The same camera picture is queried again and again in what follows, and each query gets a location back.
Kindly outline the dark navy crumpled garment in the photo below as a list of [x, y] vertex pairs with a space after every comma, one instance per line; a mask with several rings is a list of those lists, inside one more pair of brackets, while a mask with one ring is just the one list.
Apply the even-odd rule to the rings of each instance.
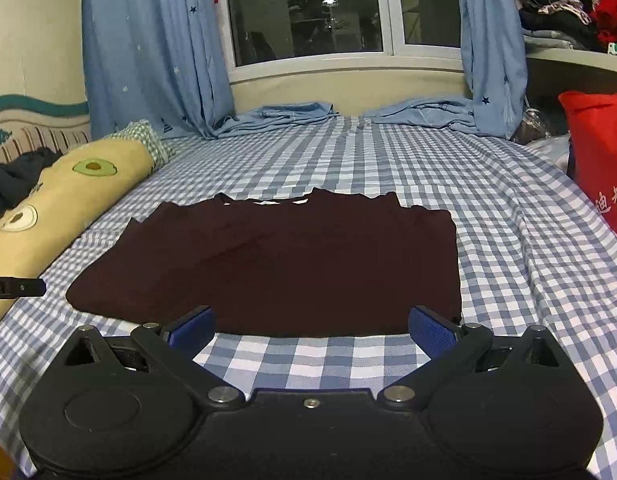
[[8, 164], [0, 162], [0, 218], [20, 204], [37, 184], [45, 168], [52, 166], [61, 153], [50, 148], [38, 148], [27, 152]]

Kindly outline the white shelf board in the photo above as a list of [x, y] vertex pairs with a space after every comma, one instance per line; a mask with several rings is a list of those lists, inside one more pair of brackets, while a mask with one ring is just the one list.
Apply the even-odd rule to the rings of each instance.
[[543, 60], [597, 68], [617, 73], [617, 55], [588, 50], [572, 50], [558, 48], [530, 48], [527, 57], [533, 60]]

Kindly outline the right blue star curtain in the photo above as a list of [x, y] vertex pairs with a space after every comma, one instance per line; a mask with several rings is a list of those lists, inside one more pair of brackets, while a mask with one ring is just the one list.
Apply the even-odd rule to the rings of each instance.
[[469, 98], [410, 99], [366, 114], [375, 124], [449, 128], [509, 140], [525, 110], [528, 69], [515, 0], [458, 0]]

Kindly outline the left blue star curtain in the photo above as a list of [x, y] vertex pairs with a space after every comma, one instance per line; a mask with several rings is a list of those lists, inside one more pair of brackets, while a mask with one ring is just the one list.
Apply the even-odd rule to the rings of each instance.
[[213, 0], [82, 0], [92, 135], [145, 120], [164, 139], [244, 136], [335, 117], [325, 102], [235, 109]]

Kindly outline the green checkered pillow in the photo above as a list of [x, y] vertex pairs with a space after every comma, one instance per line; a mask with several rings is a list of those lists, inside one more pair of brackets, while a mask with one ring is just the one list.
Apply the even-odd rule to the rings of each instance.
[[170, 148], [161, 140], [146, 119], [129, 122], [123, 129], [108, 134], [106, 139], [132, 140], [144, 145], [152, 159], [153, 170], [164, 167], [176, 155], [174, 148]]

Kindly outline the clear plastic bottle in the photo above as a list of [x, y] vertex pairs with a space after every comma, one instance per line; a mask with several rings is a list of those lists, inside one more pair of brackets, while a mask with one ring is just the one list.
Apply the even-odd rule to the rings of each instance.
[[525, 145], [533, 141], [552, 138], [553, 136], [558, 136], [558, 132], [548, 118], [540, 110], [528, 107], [523, 112], [520, 125], [511, 141]]

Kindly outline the dark maroon printed t-shirt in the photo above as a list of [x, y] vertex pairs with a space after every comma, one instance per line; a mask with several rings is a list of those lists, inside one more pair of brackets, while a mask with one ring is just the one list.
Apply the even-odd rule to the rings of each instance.
[[239, 335], [401, 334], [416, 306], [461, 319], [456, 226], [394, 193], [164, 203], [128, 222], [66, 300], [133, 323], [205, 306], [218, 330]]

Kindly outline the red fabric bag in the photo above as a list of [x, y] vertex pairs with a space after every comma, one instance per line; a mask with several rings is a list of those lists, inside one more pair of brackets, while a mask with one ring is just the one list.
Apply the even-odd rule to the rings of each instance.
[[574, 180], [617, 233], [617, 93], [566, 91], [574, 156]]

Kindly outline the white framed window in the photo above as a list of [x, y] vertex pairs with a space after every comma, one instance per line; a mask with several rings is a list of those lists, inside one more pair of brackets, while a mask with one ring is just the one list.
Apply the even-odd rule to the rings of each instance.
[[214, 0], [232, 84], [346, 68], [459, 73], [458, 0]]

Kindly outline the blue star curtain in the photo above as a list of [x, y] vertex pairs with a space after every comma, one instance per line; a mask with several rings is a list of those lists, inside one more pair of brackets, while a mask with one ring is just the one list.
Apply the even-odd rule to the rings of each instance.
[[458, 0], [469, 98], [410, 99], [366, 114], [375, 124], [449, 128], [509, 140], [525, 110], [528, 69], [515, 0]]
[[164, 139], [244, 136], [335, 117], [325, 102], [235, 109], [213, 0], [82, 0], [92, 135], [145, 120]]

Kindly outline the yellow avocado print quilt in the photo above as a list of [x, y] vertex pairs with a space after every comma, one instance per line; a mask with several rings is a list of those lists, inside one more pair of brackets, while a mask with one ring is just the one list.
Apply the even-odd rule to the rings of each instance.
[[0, 219], [0, 278], [38, 278], [153, 167], [136, 140], [102, 139], [62, 155]]

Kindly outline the clothes pile on shelf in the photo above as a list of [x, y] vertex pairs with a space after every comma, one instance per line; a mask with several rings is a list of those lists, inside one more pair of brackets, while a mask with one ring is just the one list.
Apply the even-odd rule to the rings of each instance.
[[617, 0], [527, 0], [519, 16], [526, 32], [559, 32], [585, 50], [617, 42]]

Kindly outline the striped teal trimmed headboard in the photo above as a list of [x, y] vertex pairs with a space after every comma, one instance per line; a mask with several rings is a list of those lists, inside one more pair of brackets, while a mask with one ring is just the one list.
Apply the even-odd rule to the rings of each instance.
[[38, 148], [64, 154], [90, 140], [86, 102], [56, 104], [20, 94], [0, 96], [0, 164]]

